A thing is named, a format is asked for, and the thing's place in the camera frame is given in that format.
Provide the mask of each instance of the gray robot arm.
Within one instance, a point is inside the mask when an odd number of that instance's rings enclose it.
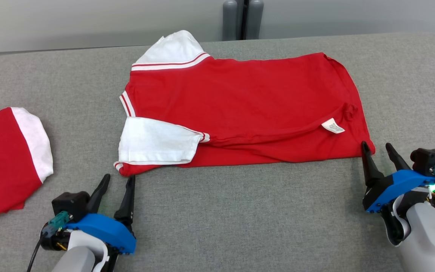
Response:
[[[435,208],[417,203],[407,211],[410,233],[397,247],[405,272],[435,271]]]
[[[52,272],[92,272],[95,255],[86,246],[77,246],[65,252]]]

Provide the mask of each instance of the red fabric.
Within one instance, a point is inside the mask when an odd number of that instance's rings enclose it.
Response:
[[[11,108],[0,110],[0,213],[22,209],[41,184]]]
[[[307,162],[373,153],[357,88],[323,53],[284,60],[215,60],[183,69],[132,71],[126,92],[138,117],[210,134],[179,167]],[[345,132],[321,127],[334,118]],[[124,176],[159,165],[129,165]]]

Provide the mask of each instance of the care label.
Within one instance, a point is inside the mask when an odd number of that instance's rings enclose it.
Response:
[[[345,131],[345,129],[339,127],[337,123],[335,122],[335,119],[330,119],[323,124],[321,124],[322,127],[324,127],[326,130],[329,130],[333,133],[339,134]]]

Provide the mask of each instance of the black cable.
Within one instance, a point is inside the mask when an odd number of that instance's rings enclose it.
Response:
[[[40,235],[40,239],[38,240],[38,243],[36,243],[35,250],[33,251],[33,255],[31,256],[31,260],[29,261],[28,269],[26,270],[26,272],[31,271],[31,267],[33,266],[33,262],[35,261],[36,258],[36,253],[38,252],[38,249],[40,249],[41,242],[43,241],[43,238],[45,236],[46,236],[46,232]]]

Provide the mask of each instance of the gray cylinder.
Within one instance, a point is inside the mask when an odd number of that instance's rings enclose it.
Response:
[[[227,0],[222,5],[222,40],[234,41],[237,39],[238,3]]]
[[[52,272],[91,272],[95,255],[86,246],[71,248],[62,256]]]
[[[246,40],[259,39],[259,29],[261,28],[261,17],[263,17],[263,0],[250,0],[246,22]]]

